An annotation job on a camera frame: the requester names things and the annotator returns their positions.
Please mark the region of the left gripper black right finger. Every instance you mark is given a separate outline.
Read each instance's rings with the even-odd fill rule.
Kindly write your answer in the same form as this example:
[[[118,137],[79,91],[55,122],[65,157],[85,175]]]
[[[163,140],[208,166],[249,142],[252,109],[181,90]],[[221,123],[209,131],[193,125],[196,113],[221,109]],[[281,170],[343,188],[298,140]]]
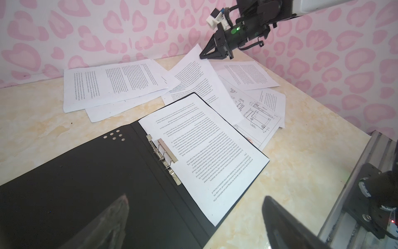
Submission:
[[[267,237],[273,249],[329,248],[271,196],[266,196],[264,199],[262,215]]]

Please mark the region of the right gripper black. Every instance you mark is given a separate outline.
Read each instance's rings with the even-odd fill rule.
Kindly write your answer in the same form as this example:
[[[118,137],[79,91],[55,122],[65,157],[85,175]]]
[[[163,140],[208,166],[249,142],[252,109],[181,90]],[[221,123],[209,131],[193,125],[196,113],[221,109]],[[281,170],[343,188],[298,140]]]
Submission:
[[[264,46],[271,28],[278,22],[295,18],[292,1],[237,1],[226,8],[224,17],[230,28],[220,27],[210,38],[200,53],[200,59],[233,59],[233,50],[248,50],[254,46]]]

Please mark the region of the technical drawing sheet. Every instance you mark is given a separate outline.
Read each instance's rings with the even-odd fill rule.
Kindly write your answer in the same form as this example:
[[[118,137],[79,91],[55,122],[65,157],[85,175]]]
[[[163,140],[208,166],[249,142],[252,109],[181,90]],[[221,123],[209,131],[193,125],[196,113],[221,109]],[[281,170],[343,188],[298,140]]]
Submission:
[[[221,78],[221,82],[243,116],[243,120],[234,127],[256,148],[264,150],[278,130],[281,117],[262,103],[231,85],[224,78]]]

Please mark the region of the orange and black folder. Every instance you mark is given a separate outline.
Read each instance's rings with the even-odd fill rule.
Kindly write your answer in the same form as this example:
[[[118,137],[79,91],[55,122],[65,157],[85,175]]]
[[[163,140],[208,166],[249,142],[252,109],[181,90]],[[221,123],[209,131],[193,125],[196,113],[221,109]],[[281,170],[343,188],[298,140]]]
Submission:
[[[121,249],[203,248],[243,195],[214,226],[171,169],[177,158],[139,121],[2,185],[1,248],[61,249],[122,195]]]

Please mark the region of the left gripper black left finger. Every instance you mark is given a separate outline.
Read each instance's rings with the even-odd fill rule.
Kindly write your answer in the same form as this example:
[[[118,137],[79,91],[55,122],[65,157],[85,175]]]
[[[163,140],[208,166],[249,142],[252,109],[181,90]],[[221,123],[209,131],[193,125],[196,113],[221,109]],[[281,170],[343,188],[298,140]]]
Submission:
[[[129,201],[126,195],[122,195],[60,248],[120,249],[128,215]]]

